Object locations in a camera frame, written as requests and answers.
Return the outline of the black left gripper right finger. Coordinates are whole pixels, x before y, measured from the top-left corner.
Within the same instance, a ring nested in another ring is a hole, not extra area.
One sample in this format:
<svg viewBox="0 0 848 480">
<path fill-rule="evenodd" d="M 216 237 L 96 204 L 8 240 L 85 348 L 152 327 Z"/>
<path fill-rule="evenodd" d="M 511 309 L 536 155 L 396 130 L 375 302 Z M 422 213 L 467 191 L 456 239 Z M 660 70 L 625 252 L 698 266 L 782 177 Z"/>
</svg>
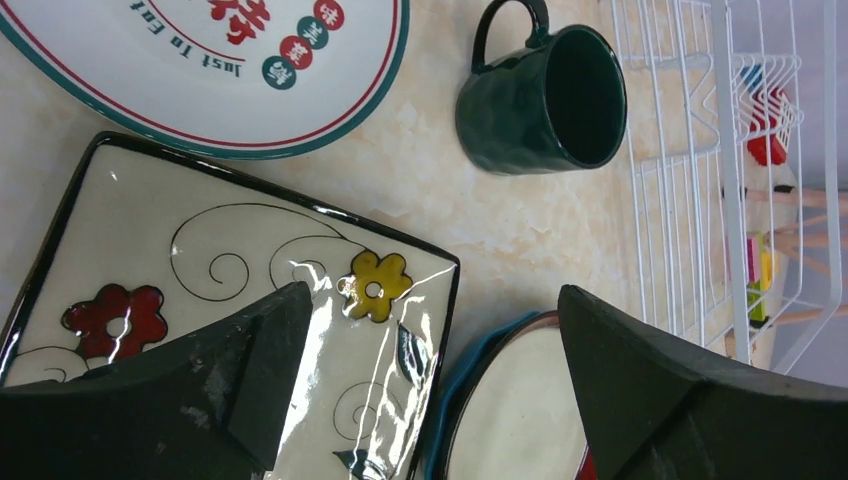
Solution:
<svg viewBox="0 0 848 480">
<path fill-rule="evenodd" d="M 847 391 L 726 358 L 575 286 L 558 316 L 601 479 L 843 479 Z"/>
</svg>

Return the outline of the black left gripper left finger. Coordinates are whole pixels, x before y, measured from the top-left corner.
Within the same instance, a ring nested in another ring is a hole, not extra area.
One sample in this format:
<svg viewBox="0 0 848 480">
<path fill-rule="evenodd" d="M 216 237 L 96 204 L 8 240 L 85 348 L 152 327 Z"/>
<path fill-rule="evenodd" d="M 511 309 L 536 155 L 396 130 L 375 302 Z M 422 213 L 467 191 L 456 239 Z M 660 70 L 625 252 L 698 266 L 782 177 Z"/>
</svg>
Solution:
<svg viewBox="0 0 848 480">
<path fill-rule="evenodd" d="M 260 479 L 305 352 L 310 288 L 290 283 L 163 346 L 73 380 L 1 391 L 5 479 Z"/>
</svg>

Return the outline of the red-rimmed cream round plate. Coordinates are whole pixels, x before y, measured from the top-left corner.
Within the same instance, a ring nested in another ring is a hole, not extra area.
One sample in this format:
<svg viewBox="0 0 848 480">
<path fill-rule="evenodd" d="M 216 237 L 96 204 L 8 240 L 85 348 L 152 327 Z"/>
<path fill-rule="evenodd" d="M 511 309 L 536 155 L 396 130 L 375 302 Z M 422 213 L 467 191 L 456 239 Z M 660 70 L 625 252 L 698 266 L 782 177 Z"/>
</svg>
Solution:
<svg viewBox="0 0 848 480">
<path fill-rule="evenodd" d="M 556 312 L 494 356 L 457 425 L 444 479 L 594 479 Z"/>
</svg>

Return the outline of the dark green ceramic mug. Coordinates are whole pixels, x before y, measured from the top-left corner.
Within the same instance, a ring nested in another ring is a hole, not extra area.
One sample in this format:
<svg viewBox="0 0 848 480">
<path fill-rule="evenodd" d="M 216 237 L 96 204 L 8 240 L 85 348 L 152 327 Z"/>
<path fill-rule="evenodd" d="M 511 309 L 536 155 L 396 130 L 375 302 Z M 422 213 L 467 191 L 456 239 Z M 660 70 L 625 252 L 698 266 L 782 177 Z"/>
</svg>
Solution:
<svg viewBox="0 0 848 480">
<path fill-rule="evenodd" d="M 549 30 L 543 1 L 525 1 L 531 30 L 522 49 L 485 60 L 493 1 L 474 35 L 470 75 L 455 105 L 455 127 L 469 160 L 501 175 L 595 170 L 619 151 L 628 101 L 619 60 L 596 29 Z"/>
</svg>

